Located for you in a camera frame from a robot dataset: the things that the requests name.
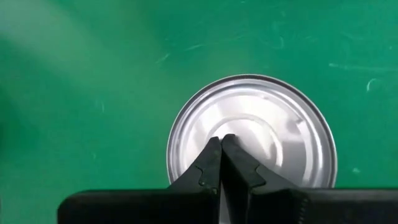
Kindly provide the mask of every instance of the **green mat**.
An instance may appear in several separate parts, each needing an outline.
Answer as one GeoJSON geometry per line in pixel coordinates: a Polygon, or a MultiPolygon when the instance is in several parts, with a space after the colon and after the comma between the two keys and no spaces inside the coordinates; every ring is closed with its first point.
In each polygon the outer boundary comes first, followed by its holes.
{"type": "Polygon", "coordinates": [[[398,2],[0,0],[2,224],[56,223],[67,195],[168,185],[183,104],[229,75],[303,91],[337,187],[398,186],[398,2]]]}

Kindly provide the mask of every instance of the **can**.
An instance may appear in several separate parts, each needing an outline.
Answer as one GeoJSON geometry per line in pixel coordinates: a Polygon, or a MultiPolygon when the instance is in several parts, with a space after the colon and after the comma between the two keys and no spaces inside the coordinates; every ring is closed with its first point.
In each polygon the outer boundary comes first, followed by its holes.
{"type": "Polygon", "coordinates": [[[188,169],[211,137],[229,133],[238,136],[250,155],[295,185],[335,184],[335,142],[319,109],[293,86],[251,74],[215,81],[183,106],[167,143],[170,182],[188,169]]]}

